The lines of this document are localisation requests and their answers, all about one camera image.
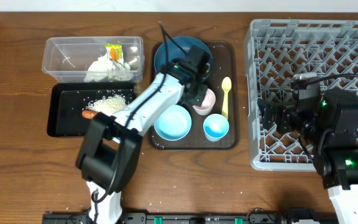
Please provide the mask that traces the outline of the light blue cup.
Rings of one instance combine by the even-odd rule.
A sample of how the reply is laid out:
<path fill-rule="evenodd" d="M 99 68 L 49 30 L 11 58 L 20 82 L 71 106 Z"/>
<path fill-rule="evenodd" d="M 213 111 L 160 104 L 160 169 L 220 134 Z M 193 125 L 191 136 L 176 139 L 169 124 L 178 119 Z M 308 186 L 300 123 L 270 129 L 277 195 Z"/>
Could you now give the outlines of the light blue cup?
<path fill-rule="evenodd" d="M 203 122 L 206 139 L 216 142 L 222 139 L 229 131 L 229 121 L 221 114 L 210 114 Z"/>

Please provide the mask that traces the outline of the orange carrot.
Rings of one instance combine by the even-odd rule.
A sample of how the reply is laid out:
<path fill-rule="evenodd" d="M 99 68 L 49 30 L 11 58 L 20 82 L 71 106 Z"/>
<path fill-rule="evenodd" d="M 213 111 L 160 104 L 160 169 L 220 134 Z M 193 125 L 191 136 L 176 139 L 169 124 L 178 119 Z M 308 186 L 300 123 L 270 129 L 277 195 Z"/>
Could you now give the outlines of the orange carrot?
<path fill-rule="evenodd" d="M 98 112 L 93 110 L 83 110 L 81 113 L 82 117 L 86 119 L 93 119 L 97 114 Z"/>

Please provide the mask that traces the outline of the light blue bowl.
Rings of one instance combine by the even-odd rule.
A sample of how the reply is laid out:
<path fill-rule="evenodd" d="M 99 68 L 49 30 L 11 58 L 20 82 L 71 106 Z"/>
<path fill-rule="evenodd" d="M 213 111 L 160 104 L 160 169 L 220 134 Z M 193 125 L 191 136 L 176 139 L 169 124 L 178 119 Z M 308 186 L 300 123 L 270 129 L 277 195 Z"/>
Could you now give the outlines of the light blue bowl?
<path fill-rule="evenodd" d="M 190 132 L 191 125 L 190 113 L 182 106 L 172 105 L 154 122 L 154 130 L 167 141 L 177 141 Z"/>

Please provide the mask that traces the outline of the green snack wrapper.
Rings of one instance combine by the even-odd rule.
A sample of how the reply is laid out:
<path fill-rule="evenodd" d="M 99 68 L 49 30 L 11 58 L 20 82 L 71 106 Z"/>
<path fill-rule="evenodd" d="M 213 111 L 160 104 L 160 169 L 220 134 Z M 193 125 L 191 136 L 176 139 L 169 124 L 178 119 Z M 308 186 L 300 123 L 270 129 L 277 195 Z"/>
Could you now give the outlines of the green snack wrapper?
<path fill-rule="evenodd" d="M 110 60 L 114 60 L 118 63 L 124 63 L 124 54 L 121 44 L 106 44 L 105 48 Z"/>

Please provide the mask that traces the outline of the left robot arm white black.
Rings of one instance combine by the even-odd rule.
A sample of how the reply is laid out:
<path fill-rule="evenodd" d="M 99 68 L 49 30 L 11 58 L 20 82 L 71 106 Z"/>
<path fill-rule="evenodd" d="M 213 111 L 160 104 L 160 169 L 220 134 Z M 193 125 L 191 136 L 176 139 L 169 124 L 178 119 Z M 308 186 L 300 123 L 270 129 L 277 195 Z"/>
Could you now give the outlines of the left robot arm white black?
<path fill-rule="evenodd" d="M 91 195 L 89 223 L 117 223 L 122 215 L 121 192 L 137 167 L 144 134 L 169 107 L 182 102 L 201 106 L 213 56 L 201 40 L 180 40 L 162 29 L 165 63 L 154 81 L 124 109 L 97 113 L 76 158 Z"/>

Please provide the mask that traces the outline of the pink cup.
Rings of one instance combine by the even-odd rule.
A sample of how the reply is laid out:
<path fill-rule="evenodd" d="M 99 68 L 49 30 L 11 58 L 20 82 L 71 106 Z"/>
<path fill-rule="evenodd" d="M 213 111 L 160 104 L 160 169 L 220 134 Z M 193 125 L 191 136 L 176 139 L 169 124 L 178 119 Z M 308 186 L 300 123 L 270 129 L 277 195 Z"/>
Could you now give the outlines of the pink cup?
<path fill-rule="evenodd" d="M 216 96 L 214 92 L 208 88 L 201 106 L 193 106 L 193 109 L 197 114 L 201 116 L 205 116 L 207 114 L 210 114 L 215 102 L 216 102 Z"/>

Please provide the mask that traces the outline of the white napkin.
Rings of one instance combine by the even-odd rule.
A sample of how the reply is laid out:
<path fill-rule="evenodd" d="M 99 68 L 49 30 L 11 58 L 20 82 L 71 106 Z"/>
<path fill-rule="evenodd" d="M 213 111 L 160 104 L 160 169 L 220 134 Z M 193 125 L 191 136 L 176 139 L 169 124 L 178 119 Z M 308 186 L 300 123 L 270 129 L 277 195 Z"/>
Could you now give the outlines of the white napkin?
<path fill-rule="evenodd" d="M 134 77 L 131 66 L 124 62 L 111 60 L 108 54 L 100 56 L 87 70 L 84 82 L 129 81 Z"/>

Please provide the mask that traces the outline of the white rice pile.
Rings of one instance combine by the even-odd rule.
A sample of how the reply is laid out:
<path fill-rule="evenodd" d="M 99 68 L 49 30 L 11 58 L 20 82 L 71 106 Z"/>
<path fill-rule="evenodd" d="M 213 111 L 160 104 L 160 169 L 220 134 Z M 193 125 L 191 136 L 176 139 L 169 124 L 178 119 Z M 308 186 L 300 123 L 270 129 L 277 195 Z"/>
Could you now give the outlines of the white rice pile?
<path fill-rule="evenodd" d="M 121 95 L 104 96 L 100 100 L 88 103 L 87 110 L 102 112 L 107 116 L 111 116 L 114 113 L 124 109 L 127 106 L 126 99 Z"/>

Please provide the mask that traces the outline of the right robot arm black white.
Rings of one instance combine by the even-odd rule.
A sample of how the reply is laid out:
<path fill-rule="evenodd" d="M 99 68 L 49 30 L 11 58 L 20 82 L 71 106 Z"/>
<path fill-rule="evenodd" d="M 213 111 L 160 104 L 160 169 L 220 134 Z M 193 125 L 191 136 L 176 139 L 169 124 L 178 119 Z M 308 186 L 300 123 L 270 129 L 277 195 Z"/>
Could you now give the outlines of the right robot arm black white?
<path fill-rule="evenodd" d="M 280 134 L 296 131 L 313 146 L 306 155 L 321 176 L 339 223 L 358 223 L 358 97 L 348 90 L 321 91 L 326 77 L 296 74 L 293 101 L 274 103 L 259 99 L 265 129 Z"/>

